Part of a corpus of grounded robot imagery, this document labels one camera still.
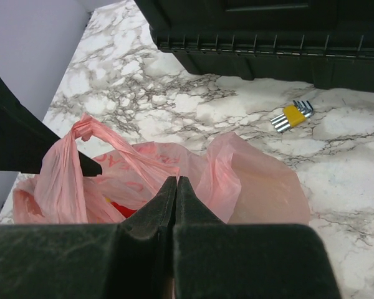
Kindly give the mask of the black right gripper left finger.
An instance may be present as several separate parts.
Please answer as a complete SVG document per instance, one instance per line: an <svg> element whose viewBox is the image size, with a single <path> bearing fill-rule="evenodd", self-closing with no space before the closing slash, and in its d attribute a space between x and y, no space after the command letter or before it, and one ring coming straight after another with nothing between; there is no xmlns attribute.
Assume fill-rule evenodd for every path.
<svg viewBox="0 0 374 299"><path fill-rule="evenodd" d="M0 225L0 298L169 298L176 185L119 224Z"/></svg>

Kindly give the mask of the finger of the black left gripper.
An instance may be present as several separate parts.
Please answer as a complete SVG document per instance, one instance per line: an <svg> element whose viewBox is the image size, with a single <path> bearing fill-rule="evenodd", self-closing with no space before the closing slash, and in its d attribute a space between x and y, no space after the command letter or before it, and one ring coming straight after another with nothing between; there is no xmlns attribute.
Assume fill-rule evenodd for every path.
<svg viewBox="0 0 374 299"><path fill-rule="evenodd" d="M0 171L39 174L61 138L24 107L0 77Z"/></svg>

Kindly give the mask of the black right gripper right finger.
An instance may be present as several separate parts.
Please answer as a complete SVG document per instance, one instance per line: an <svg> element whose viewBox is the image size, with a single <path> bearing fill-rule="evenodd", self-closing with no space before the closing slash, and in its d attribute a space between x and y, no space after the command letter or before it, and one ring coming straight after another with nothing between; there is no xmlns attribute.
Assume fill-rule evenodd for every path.
<svg viewBox="0 0 374 299"><path fill-rule="evenodd" d="M223 223L181 177L173 228L176 298L340 298L324 244L300 224Z"/></svg>

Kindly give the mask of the pink plastic bag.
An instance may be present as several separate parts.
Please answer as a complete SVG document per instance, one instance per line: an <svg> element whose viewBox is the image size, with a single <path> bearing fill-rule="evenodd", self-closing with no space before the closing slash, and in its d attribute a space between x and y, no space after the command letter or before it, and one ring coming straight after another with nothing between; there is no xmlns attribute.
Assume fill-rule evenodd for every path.
<svg viewBox="0 0 374 299"><path fill-rule="evenodd" d="M310 209L295 171L235 133L198 155L176 143L130 144L84 115L54 144L39 174L12 193L17 224L121 222L110 201L141 209L170 177L187 177L223 222L308 224Z"/></svg>

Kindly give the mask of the red fake fruit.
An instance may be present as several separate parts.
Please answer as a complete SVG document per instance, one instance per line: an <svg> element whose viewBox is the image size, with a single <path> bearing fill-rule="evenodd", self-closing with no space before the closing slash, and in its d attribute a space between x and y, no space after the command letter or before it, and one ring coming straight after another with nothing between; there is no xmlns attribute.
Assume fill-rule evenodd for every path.
<svg viewBox="0 0 374 299"><path fill-rule="evenodd" d="M110 201L110 204L114 208L116 208L116 210L121 215L122 220L128 219L129 217L134 215L134 213L136 213L136 211L137 211L136 209L127 208L127 207L119 205L119 204L117 204L116 202L113 202L113 201Z"/></svg>

